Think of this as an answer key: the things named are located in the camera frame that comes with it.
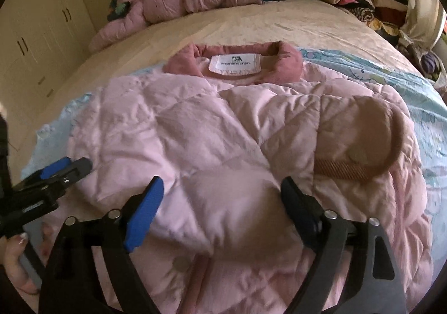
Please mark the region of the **left hand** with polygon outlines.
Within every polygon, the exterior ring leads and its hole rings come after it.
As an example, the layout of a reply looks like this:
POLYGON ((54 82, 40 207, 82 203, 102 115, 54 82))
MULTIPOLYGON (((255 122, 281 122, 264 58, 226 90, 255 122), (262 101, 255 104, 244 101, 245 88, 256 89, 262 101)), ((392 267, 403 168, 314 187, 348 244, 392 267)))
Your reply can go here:
POLYGON ((20 257, 30 239, 26 232, 13 237, 1 238, 1 265, 4 266, 6 276, 20 294, 28 297, 38 297, 39 289, 20 263, 20 257))

